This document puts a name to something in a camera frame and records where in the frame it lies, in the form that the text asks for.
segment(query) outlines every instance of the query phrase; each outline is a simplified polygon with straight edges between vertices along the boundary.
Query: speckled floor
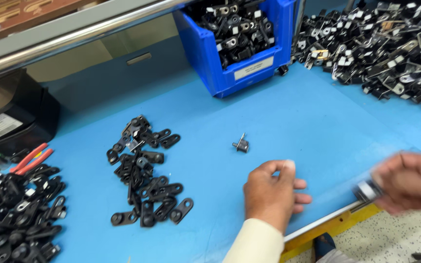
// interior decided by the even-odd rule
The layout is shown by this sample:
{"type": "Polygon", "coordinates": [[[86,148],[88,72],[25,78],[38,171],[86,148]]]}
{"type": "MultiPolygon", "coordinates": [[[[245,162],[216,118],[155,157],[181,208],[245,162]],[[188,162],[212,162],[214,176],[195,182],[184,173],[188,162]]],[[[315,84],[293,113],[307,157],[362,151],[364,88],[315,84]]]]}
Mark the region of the speckled floor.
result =
{"type": "MultiPolygon", "coordinates": [[[[336,247],[348,256],[372,263],[409,263],[421,253],[421,211],[392,217],[381,212],[334,237],[336,247]]],[[[312,263],[308,250],[288,263],[312,263]]]]}

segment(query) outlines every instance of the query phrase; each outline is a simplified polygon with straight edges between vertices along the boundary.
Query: gray shelf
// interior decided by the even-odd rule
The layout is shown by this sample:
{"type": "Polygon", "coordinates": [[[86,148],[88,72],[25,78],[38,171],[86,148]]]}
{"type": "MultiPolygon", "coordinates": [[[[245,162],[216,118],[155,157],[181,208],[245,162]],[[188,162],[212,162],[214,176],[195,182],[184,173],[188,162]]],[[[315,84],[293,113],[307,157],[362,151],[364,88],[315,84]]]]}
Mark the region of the gray shelf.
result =
{"type": "Polygon", "coordinates": [[[110,0],[0,40],[0,74],[184,7],[190,0],[110,0]]]}

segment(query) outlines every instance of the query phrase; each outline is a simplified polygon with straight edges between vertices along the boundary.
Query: hand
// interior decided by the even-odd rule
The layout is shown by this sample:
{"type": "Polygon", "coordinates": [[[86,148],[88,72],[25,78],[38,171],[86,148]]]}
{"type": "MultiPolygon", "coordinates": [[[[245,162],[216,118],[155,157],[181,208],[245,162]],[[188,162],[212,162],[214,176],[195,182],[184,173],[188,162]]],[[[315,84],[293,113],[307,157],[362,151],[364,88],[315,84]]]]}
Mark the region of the hand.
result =
{"type": "Polygon", "coordinates": [[[246,219],[263,220],[281,233],[289,224],[292,213],[303,211],[301,204],[309,204],[311,196],[294,193],[293,189],[305,189],[306,181],[295,179],[295,163],[292,160],[267,161],[249,173],[243,186],[246,219]]]}
{"type": "Polygon", "coordinates": [[[376,204],[390,214],[421,209],[421,154],[402,152],[382,164],[372,174],[385,195],[376,204]]]}

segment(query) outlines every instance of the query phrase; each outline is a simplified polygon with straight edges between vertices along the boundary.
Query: wire cutters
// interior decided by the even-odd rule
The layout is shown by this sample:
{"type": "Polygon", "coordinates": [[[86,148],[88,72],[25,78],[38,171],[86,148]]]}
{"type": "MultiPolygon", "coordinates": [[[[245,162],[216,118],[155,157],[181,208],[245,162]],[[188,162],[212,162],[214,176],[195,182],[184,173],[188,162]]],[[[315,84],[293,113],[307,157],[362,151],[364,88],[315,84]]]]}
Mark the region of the wire cutters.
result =
{"type": "Polygon", "coordinates": [[[27,165],[33,158],[35,158],[38,153],[42,152],[46,147],[48,147],[48,144],[42,143],[40,146],[35,148],[35,150],[31,151],[24,159],[22,159],[22,161],[20,161],[16,167],[9,169],[9,172],[22,176],[29,170],[32,170],[35,166],[41,164],[46,158],[48,158],[48,156],[53,153],[53,149],[46,150],[37,159],[27,165]]]}

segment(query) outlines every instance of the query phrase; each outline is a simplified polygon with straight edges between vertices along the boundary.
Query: white cloth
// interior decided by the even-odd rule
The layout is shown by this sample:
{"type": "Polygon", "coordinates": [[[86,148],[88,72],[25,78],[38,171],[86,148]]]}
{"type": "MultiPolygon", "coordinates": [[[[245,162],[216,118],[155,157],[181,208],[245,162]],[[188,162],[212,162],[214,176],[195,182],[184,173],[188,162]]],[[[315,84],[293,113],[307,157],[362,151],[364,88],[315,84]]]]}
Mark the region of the white cloth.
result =
{"type": "Polygon", "coordinates": [[[337,249],[333,249],[316,263],[359,263],[359,261],[349,258],[337,249]]]}
{"type": "Polygon", "coordinates": [[[278,263],[284,250],[284,237],[272,225],[247,219],[223,263],[278,263]]]}

